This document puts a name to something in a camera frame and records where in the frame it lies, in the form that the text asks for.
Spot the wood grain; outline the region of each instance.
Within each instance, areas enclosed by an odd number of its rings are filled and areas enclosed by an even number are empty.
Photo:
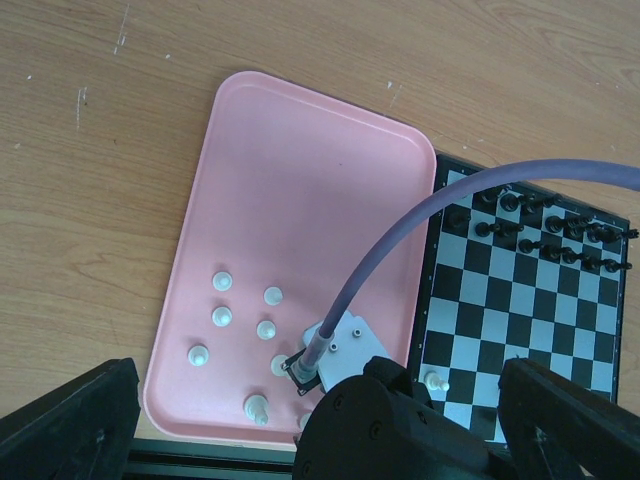
[[[232,73],[397,118],[486,166],[639,165],[639,7],[3,0],[0,415],[109,358],[132,356],[144,378],[213,95]],[[543,184],[640,221],[635,193]],[[637,414],[639,314],[636,269],[619,400]],[[144,416],[138,435],[161,437]]]

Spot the white chess piece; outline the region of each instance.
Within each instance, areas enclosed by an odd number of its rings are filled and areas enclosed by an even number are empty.
[[[427,384],[429,390],[449,391],[449,382],[442,380],[436,372],[427,372],[424,376],[424,383]]]

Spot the purple tube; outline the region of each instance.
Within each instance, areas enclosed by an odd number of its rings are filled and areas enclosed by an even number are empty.
[[[559,158],[548,160],[529,160],[512,163],[500,167],[482,170],[449,185],[433,195],[425,198],[398,220],[376,242],[360,261],[347,282],[340,290],[329,313],[318,329],[319,337],[330,338],[362,284],[380,264],[391,250],[404,237],[431,215],[439,212],[453,202],[487,188],[506,183],[539,179],[583,180],[586,182],[604,183],[629,190],[640,190],[640,169],[627,165],[602,162],[597,160],[581,160]],[[307,350],[300,358],[307,366],[317,365],[317,361],[326,351],[326,342],[317,341],[314,337]]]

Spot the chess piece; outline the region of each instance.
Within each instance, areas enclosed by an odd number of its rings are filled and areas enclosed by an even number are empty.
[[[524,225],[516,225],[515,223],[503,223],[500,225],[497,235],[501,237],[510,237],[524,230]]]
[[[516,197],[513,193],[507,193],[500,198],[500,206],[507,212],[515,212],[531,198],[531,195],[520,195]]]
[[[558,233],[563,228],[586,227],[591,220],[593,220],[593,217],[589,215],[580,215],[565,219],[562,219],[557,215],[551,215],[544,221],[544,226],[547,227],[547,230],[549,230],[551,233]]]
[[[505,186],[500,185],[493,188],[488,188],[479,193],[480,201],[482,203],[486,203],[487,205],[491,205],[496,203],[498,197],[504,192]]]
[[[531,253],[537,248],[542,247],[542,242],[532,242],[531,240],[525,238],[524,240],[520,240],[518,243],[518,248],[522,253]]]
[[[492,223],[489,225],[487,222],[480,222],[476,225],[476,235],[479,237],[488,237],[492,233],[500,231],[500,224]]]
[[[569,265],[576,263],[578,260],[582,261],[585,258],[587,258],[587,255],[585,253],[576,253],[573,250],[571,250],[570,252],[565,252],[562,255],[562,260]]]
[[[604,261],[596,257],[587,256],[584,260],[582,260],[582,266],[592,272],[595,270],[600,270],[600,267],[604,264]]]
[[[424,376],[424,383],[429,390],[442,390],[443,392],[449,391],[449,383],[440,378],[436,372],[427,372]]]
[[[558,260],[565,253],[571,252],[569,247],[560,247],[558,245],[544,245],[540,249],[540,256],[547,260]]]
[[[447,215],[445,223],[450,228],[460,228],[471,221],[469,212],[451,212]]]
[[[522,213],[524,214],[532,214],[540,210],[541,208],[549,208],[553,205],[557,205],[558,202],[562,200],[562,195],[556,193],[550,197],[538,198],[535,199],[531,197],[525,203],[522,204]]]
[[[604,269],[609,273],[616,273],[618,270],[631,270],[633,265],[629,262],[619,263],[613,259],[604,260]]]

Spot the chessboard border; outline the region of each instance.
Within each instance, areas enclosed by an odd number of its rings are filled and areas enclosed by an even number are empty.
[[[486,167],[482,165],[474,164],[468,160],[448,155],[445,153],[437,152],[437,166],[436,177],[434,183],[434,191],[438,191],[440,188],[447,185],[448,175],[451,170],[466,174],[467,171],[473,171],[476,173],[480,170],[484,170]],[[556,192],[533,185],[528,182],[518,182],[520,188],[525,188],[531,191],[531,193],[538,195],[553,195]],[[620,227],[623,231],[629,229],[630,222],[627,219],[619,217],[618,215],[601,210],[587,203],[581,202],[571,197],[563,195],[563,201],[560,206],[565,210],[572,211],[579,215],[591,213],[594,218]],[[429,219],[429,227],[427,230],[427,240],[424,250],[424,258],[422,262],[422,273],[420,276],[420,287],[418,290],[418,298],[416,302],[416,313],[413,322],[413,331],[411,335],[411,346],[409,349],[409,357],[407,362],[407,369],[411,375],[413,381],[419,381],[420,366],[422,365],[422,356],[424,351],[424,340],[427,330],[427,317],[429,313],[429,300],[431,298],[431,291],[433,288],[433,277],[436,266],[436,253],[438,249],[438,243],[440,240],[440,230],[442,225],[443,212],[440,211],[433,215]],[[620,256],[621,261],[624,263],[627,261],[629,246],[627,241],[621,243]],[[614,344],[614,357],[613,357],[613,385],[611,388],[611,402],[617,403],[618,401],[618,384],[620,380],[620,355],[622,353],[622,321],[624,318],[624,294],[626,291],[626,271],[620,272],[621,286],[619,295],[618,319],[616,325],[616,335]]]

